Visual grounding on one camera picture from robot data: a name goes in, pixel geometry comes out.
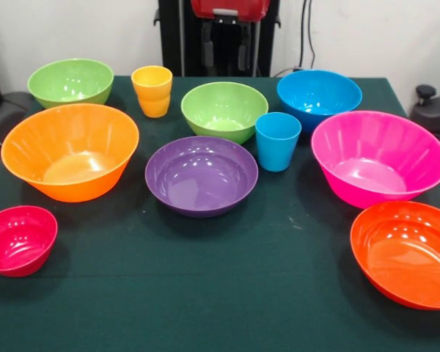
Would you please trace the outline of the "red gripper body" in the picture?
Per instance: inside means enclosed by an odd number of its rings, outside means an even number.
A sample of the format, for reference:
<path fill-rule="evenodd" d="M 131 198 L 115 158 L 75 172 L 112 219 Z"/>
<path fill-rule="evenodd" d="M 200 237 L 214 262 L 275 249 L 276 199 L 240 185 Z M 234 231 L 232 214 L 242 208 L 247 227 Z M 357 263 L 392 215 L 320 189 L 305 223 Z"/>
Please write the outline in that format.
<path fill-rule="evenodd" d="M 192 9 L 198 18 L 214 19 L 226 15 L 243 22 L 262 20 L 269 4 L 269 0 L 191 0 Z"/>

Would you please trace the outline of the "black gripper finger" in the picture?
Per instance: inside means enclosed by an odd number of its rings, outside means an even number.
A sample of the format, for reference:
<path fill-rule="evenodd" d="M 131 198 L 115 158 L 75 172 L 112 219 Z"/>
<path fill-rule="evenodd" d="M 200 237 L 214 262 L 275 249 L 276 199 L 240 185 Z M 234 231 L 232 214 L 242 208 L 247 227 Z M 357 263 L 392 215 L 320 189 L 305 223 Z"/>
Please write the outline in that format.
<path fill-rule="evenodd" d="M 213 21 L 202 22 L 202 63 L 207 69 L 214 67 L 214 44 L 212 41 Z"/>
<path fill-rule="evenodd" d="M 239 26 L 241 28 L 241 44 L 238 47 L 238 69 L 247 71 L 250 67 L 251 24 L 240 22 Z"/>

